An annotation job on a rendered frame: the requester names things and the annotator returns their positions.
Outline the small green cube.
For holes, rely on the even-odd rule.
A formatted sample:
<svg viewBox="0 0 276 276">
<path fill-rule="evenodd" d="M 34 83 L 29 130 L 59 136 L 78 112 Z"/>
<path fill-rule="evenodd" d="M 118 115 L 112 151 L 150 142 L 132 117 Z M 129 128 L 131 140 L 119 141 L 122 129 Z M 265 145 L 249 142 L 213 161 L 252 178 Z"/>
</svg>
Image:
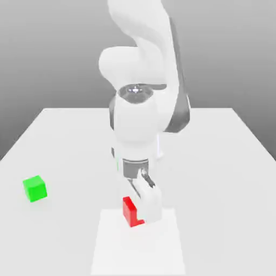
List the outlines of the small green cube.
<svg viewBox="0 0 276 276">
<path fill-rule="evenodd" d="M 24 180 L 23 187 L 30 202 L 47 197 L 46 184 L 39 175 Z"/>
</svg>

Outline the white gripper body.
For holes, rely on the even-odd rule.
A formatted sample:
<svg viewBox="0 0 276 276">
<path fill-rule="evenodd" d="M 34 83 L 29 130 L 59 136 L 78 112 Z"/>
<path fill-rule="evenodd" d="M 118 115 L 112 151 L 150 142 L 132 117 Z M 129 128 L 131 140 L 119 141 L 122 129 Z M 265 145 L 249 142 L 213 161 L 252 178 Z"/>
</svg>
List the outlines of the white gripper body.
<svg viewBox="0 0 276 276">
<path fill-rule="evenodd" d="M 162 193 L 145 169 L 139 169 L 137 177 L 129 180 L 130 197 L 137 209 L 137 218 L 154 223 L 162 218 Z"/>
</svg>

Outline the small red cube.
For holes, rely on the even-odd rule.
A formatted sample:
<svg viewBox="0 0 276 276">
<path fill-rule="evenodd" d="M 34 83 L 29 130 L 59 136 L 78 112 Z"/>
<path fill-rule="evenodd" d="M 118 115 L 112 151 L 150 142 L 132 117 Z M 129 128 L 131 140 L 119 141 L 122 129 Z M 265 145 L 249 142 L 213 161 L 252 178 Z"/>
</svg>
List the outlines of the small red cube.
<svg viewBox="0 0 276 276">
<path fill-rule="evenodd" d="M 130 227 L 135 227 L 144 224 L 143 219 L 137 218 L 137 208 L 130 197 L 123 198 L 123 215 Z"/>
</svg>

